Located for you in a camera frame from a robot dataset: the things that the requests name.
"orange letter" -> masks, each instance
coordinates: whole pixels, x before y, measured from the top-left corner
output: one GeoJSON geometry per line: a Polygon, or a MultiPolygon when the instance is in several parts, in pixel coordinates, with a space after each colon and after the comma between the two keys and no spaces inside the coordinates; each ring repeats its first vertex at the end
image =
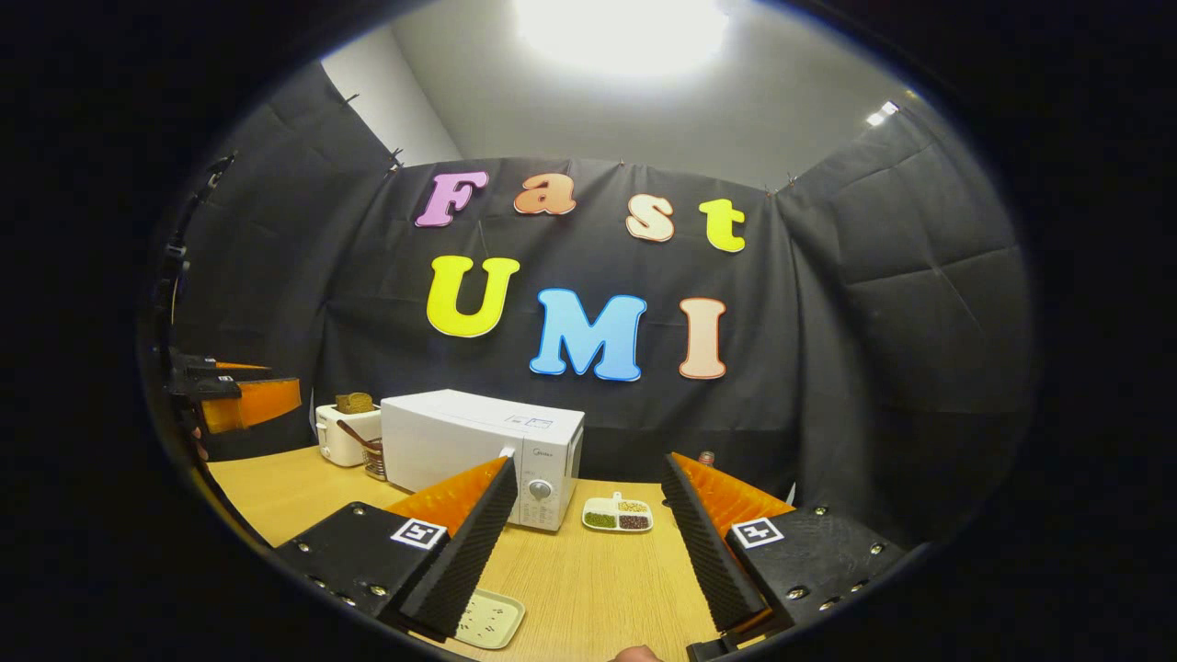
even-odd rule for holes
{"type": "Polygon", "coordinates": [[[572,178],[550,172],[524,180],[523,193],[516,196],[519,213],[550,213],[560,216],[572,211],[577,201],[572,199],[572,178]]]}
{"type": "Polygon", "coordinates": [[[672,213],[674,207],[666,198],[638,193],[630,198],[631,216],[625,217],[625,227],[638,239],[666,241],[674,236],[674,224],[669,218],[672,213]]]}
{"type": "Polygon", "coordinates": [[[686,313],[686,360],[678,373],[689,379],[717,379],[727,372],[719,360],[719,316],[727,310],[723,302],[691,298],[679,302],[686,313]]]}

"tray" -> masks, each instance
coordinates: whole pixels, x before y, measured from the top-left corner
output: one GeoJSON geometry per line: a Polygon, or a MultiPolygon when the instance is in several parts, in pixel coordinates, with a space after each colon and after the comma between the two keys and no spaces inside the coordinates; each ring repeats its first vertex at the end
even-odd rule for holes
{"type": "Polygon", "coordinates": [[[597,497],[585,501],[585,507],[580,511],[580,523],[598,531],[640,534],[654,528],[654,511],[644,501],[623,498],[621,492],[613,492],[612,498],[597,497]],[[596,516],[598,521],[591,523],[590,515],[596,516]],[[601,522],[601,517],[612,517],[613,525],[601,522]]]}
{"type": "Polygon", "coordinates": [[[524,611],[523,603],[513,597],[474,589],[453,638],[478,648],[503,648],[519,629],[524,611]]]}

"microwave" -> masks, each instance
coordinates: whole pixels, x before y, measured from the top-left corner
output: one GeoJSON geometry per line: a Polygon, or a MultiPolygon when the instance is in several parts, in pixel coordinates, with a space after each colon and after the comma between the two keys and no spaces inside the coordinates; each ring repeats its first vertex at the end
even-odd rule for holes
{"type": "Polygon", "coordinates": [[[441,390],[380,400],[385,475],[419,491],[503,455],[514,457],[512,524],[556,531],[580,475],[583,411],[441,390]]]}

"table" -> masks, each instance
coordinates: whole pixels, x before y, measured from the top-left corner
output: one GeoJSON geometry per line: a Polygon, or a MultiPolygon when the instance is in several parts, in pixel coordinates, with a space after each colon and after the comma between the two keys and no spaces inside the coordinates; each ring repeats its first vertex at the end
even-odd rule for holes
{"type": "MultiPolygon", "coordinates": [[[[368,477],[363,466],[327,462],[318,446],[213,462],[208,469],[233,505],[273,545],[350,502],[385,508],[408,494],[368,477]]],[[[478,585],[524,603],[519,630],[500,650],[453,638],[444,648],[474,660],[605,662],[623,648],[646,644],[666,662],[685,661],[686,646],[717,638],[719,633],[663,498],[657,483],[581,479],[558,532],[508,524],[478,585]],[[621,534],[584,527],[585,499],[611,497],[614,491],[649,503],[654,528],[621,534]]]]}

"light fixture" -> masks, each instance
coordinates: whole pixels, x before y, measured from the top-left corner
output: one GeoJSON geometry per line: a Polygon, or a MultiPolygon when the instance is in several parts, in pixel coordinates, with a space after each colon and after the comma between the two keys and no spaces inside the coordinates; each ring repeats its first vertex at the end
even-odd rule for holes
{"type": "Polygon", "coordinates": [[[866,124],[869,124],[871,126],[878,126],[878,125],[883,124],[883,120],[885,120],[887,118],[887,115],[893,115],[898,111],[899,111],[899,106],[896,106],[893,102],[887,101],[886,104],[883,104],[883,108],[879,112],[871,113],[866,118],[866,124]]]}
{"type": "Polygon", "coordinates": [[[520,37],[553,60],[611,77],[696,67],[723,42],[713,0],[516,0],[520,37]]]}

